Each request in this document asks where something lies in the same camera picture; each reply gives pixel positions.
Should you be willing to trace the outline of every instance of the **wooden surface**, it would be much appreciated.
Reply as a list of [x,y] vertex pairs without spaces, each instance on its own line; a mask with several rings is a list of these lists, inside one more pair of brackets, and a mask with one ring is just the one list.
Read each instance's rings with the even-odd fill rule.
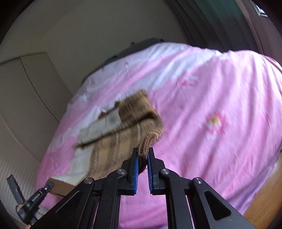
[[244,214],[256,229],[266,229],[282,207],[282,154],[262,189]]

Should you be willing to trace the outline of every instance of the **metal screw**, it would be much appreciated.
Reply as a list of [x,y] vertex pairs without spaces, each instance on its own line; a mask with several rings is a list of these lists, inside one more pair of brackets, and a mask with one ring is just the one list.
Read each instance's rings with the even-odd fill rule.
[[91,184],[93,182],[93,179],[91,177],[85,178],[84,183]]
[[161,173],[162,174],[169,174],[170,170],[169,169],[162,169]]
[[118,174],[119,175],[123,175],[125,173],[126,173],[126,171],[124,169],[118,169]]
[[193,180],[194,180],[194,182],[197,183],[197,184],[203,183],[203,179],[202,179],[202,178],[199,178],[199,177],[195,177]]

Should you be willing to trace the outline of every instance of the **pink bed sheet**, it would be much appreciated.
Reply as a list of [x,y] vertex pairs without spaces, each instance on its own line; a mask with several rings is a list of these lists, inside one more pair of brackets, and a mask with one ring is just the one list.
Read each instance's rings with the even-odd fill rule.
[[[165,133],[157,158],[180,176],[202,177],[240,213],[267,180],[281,147],[281,66],[252,51],[220,53],[159,43],[88,77],[68,104],[37,177],[37,188],[67,172],[80,129],[115,101],[145,89]],[[58,199],[50,194],[42,206]],[[120,228],[167,223],[164,196],[140,174],[134,197],[121,198]]]

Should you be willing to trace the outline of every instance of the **dark curtain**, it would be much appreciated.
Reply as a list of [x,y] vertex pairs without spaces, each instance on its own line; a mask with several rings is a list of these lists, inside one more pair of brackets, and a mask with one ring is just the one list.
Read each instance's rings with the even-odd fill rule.
[[253,50],[258,48],[235,0],[167,0],[181,22],[189,44],[200,48]]

